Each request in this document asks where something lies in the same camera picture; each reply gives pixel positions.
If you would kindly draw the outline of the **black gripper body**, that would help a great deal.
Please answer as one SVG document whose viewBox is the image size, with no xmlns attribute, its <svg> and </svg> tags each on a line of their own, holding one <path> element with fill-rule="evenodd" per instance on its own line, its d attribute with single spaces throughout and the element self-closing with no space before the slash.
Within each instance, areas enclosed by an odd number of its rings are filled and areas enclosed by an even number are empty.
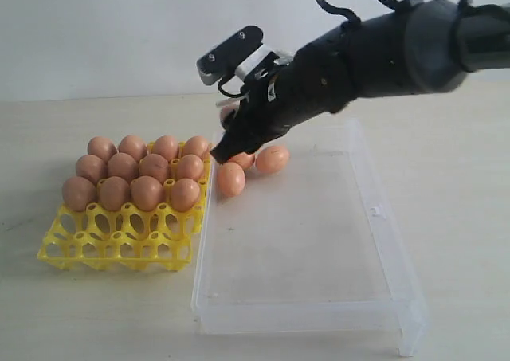
<svg viewBox="0 0 510 361">
<path fill-rule="evenodd" d="M 342 65 L 290 64 L 249 95 L 229 126 L 230 146 L 260 146 L 347 103 Z"/>
</svg>

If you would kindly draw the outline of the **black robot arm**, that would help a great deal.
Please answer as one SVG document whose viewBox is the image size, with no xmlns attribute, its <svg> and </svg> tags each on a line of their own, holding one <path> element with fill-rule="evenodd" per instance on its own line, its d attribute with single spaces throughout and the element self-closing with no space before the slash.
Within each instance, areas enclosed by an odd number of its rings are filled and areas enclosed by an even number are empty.
<svg viewBox="0 0 510 361">
<path fill-rule="evenodd" d="M 468 74 L 509 66 L 509 8 L 413 0 L 406 10 L 344 22 L 278 64 L 257 26 L 198 61 L 214 80 L 242 80 L 241 103 L 211 154 L 224 163 L 358 98 L 452 92 Z"/>
</svg>

